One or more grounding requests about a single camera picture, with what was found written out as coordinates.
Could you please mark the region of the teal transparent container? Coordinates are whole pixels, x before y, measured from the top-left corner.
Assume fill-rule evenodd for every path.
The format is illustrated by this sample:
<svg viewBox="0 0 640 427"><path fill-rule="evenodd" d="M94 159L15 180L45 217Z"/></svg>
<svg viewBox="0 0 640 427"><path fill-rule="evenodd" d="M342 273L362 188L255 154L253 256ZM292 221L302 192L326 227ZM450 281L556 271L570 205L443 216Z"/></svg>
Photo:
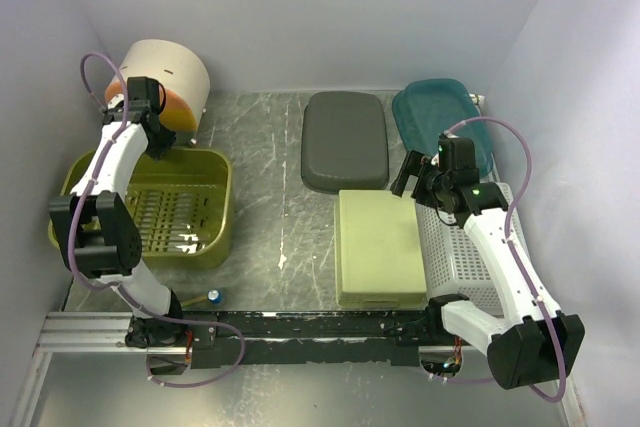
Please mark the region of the teal transparent container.
<svg viewBox="0 0 640 427"><path fill-rule="evenodd" d="M429 156L441 133L480 115L466 87L450 78L410 83L394 97L392 113L405 150Z"/></svg>

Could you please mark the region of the dark grey container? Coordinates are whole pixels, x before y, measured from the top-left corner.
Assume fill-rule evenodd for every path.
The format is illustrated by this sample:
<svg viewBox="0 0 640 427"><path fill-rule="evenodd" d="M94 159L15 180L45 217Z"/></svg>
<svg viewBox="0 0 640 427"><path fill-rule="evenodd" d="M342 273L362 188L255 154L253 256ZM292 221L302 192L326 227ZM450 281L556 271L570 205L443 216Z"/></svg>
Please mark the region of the dark grey container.
<svg viewBox="0 0 640 427"><path fill-rule="evenodd" d="M313 94L304 109L300 166L302 182L316 192L384 188L389 154L379 98L348 91Z"/></svg>

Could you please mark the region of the white perforated basket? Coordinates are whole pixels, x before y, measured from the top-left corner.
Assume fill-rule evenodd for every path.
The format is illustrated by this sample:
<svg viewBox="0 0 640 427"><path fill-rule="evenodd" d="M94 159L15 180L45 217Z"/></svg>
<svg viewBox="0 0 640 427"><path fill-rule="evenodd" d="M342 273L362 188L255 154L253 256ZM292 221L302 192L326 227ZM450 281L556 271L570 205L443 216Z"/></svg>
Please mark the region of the white perforated basket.
<svg viewBox="0 0 640 427"><path fill-rule="evenodd" d="M489 271L464 230L453 227L451 214L416 206L427 298L466 296L482 311L501 318L503 309Z"/></svg>

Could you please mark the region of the cream perforated basket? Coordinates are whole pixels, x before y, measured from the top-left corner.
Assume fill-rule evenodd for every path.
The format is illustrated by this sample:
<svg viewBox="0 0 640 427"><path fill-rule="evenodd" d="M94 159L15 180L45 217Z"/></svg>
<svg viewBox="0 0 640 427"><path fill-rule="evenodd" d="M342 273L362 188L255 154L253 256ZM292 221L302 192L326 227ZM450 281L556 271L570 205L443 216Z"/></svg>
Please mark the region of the cream perforated basket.
<svg viewBox="0 0 640 427"><path fill-rule="evenodd" d="M342 190L334 207L336 302L344 309L419 309L427 283L414 201Z"/></svg>

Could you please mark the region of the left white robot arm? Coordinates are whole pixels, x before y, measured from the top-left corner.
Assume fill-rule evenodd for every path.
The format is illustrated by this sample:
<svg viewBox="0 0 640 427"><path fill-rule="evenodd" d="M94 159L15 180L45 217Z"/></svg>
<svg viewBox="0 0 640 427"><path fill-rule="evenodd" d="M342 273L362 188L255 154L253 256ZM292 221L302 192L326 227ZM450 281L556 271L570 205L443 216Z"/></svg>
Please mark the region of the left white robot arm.
<svg viewBox="0 0 640 427"><path fill-rule="evenodd" d="M125 205L140 158L158 161L175 143L175 132L160 120L166 98L158 80L128 78L124 94L107 107L89 167L70 193L49 203L66 267L85 288L112 290L129 306L125 344L141 349L176 345L187 332L176 294L142 258L141 233Z"/></svg>

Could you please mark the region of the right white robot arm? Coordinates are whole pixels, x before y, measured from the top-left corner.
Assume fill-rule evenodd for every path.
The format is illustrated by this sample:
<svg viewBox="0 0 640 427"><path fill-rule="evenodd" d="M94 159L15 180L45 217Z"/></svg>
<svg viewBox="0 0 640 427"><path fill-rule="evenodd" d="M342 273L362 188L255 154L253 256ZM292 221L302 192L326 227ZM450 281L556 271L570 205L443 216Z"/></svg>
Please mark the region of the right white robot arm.
<svg viewBox="0 0 640 427"><path fill-rule="evenodd" d="M465 294L447 293L427 303L424 331L443 345L457 337L482 352L492 379L503 389L554 381L557 402L585 336L576 314L566 314L543 286L512 228L516 203L495 182L484 182L475 146L467 137L441 135L435 156L410 150L391 192L402 196L410 177L420 206L452 216L450 227L463 231L478 251L498 295L503 315L492 316Z"/></svg>

